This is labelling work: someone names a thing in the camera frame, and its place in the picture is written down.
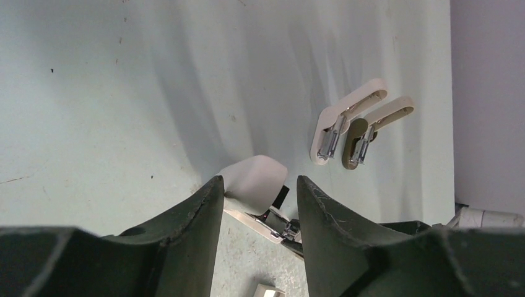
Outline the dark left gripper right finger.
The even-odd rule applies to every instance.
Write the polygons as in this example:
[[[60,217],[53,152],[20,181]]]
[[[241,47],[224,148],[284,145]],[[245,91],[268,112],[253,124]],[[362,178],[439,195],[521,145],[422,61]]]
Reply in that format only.
[[[311,296],[523,296],[523,228],[375,223],[297,178]]]

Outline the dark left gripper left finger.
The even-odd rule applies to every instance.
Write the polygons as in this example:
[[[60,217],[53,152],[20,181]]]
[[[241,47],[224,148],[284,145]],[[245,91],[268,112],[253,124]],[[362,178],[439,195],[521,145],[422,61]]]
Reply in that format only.
[[[120,235],[73,226],[1,228],[2,296],[209,296],[223,214],[214,176]]]

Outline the staple tray with staples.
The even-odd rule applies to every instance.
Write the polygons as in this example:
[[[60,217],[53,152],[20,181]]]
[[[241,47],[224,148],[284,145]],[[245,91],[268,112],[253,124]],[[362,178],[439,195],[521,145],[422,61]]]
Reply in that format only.
[[[286,297],[286,293],[276,287],[259,283],[253,297]]]

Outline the white stapler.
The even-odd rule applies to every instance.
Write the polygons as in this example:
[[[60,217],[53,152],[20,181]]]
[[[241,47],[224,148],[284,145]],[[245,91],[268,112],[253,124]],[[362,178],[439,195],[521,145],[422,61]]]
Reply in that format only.
[[[288,169],[275,159],[256,155],[218,172],[224,182],[223,211],[274,244],[303,260],[300,223],[280,210],[289,188]]]

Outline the small beige brown stapler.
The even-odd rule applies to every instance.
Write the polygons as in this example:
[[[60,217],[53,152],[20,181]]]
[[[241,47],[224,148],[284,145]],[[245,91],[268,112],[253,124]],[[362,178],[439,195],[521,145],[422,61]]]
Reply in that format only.
[[[402,96],[366,114],[363,118],[353,120],[347,131],[342,152],[342,166],[347,170],[354,170],[358,165],[364,164],[369,145],[376,139],[378,131],[410,115],[413,111],[412,98]]]

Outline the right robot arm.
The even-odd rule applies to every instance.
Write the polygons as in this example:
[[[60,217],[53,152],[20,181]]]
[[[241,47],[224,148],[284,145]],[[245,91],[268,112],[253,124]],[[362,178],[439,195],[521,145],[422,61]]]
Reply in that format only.
[[[524,218],[463,208],[445,225],[375,223],[306,176],[297,202],[311,296],[523,296]]]

